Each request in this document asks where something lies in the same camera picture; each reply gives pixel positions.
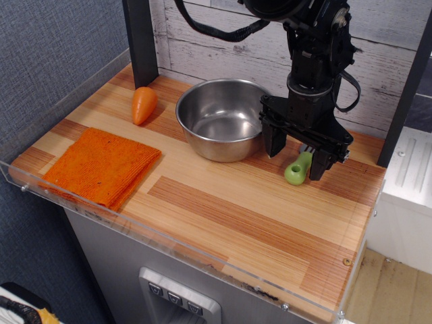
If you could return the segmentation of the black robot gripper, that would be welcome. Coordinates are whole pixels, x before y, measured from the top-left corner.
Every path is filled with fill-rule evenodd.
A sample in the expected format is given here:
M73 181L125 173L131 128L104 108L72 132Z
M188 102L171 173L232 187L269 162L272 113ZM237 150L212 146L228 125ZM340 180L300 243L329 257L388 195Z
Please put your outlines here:
M335 119L334 110L347 113L353 104L341 108L337 104L341 81L351 84L350 74L338 74L318 88L307 88L292 75L288 76L287 98L264 94L259 113L265 150L269 158L276 156L291 136L315 149L309 178L319 181L323 174L336 163L344 163L350 154L348 147L353 137Z

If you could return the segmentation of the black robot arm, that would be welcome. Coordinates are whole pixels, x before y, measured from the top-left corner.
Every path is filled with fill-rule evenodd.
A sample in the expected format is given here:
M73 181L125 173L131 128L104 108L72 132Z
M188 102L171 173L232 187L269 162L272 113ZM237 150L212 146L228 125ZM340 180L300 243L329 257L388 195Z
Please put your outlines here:
M311 147L309 178L318 181L332 165L349 156L353 137L334 111L342 80L359 89L346 72L354 63L350 6L347 1L244 1L247 10L266 22L280 22L292 60L288 97L263 95L260 113L265 150L276 156L291 136Z

